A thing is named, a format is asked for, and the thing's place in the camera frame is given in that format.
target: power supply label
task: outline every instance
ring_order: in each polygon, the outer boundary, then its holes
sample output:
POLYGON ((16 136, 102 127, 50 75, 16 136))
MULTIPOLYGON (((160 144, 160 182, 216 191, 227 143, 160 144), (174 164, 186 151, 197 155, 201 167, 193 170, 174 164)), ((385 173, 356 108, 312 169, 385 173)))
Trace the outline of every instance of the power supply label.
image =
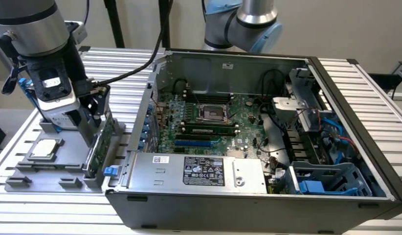
POLYGON ((186 157, 184 184, 225 186, 225 166, 223 158, 186 157))

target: green circuit board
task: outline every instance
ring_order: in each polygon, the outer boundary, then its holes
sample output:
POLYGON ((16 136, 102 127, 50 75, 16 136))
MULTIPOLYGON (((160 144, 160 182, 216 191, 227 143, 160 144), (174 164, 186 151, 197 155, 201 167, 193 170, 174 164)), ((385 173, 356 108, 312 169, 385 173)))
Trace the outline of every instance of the green circuit board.
POLYGON ((186 149, 186 154, 243 156, 257 158, 257 148, 253 144, 265 138, 264 126, 259 124, 260 105, 247 105, 253 98, 247 95, 235 95, 229 104, 190 103, 171 93, 160 95, 160 102, 167 104, 163 112, 159 153, 178 153, 175 148, 186 149), (227 109, 227 124, 239 125, 240 132, 235 136, 211 136, 212 147, 175 146, 178 135, 182 134, 182 121, 196 123, 200 118, 200 107, 224 107, 227 109))

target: motherboard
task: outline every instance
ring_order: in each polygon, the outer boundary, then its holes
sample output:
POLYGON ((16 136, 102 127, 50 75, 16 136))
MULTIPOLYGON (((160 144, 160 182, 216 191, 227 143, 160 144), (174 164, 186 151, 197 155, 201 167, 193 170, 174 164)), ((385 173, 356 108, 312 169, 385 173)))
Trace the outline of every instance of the motherboard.
POLYGON ((261 158, 257 144, 267 135, 260 106, 255 97, 240 94, 162 94, 158 152, 261 158))

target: black pole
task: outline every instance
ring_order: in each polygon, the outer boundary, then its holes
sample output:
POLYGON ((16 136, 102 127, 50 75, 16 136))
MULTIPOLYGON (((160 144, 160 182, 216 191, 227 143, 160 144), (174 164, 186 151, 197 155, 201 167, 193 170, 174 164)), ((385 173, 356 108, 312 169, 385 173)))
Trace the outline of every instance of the black pole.
POLYGON ((126 48, 116 0, 104 0, 116 47, 126 48))
MULTIPOLYGON (((160 5, 160 20, 162 20, 162 27, 163 27, 168 17, 170 0, 159 0, 159 5, 160 5)), ((163 47, 171 48, 170 22, 166 26, 166 32, 163 36, 163 47)))

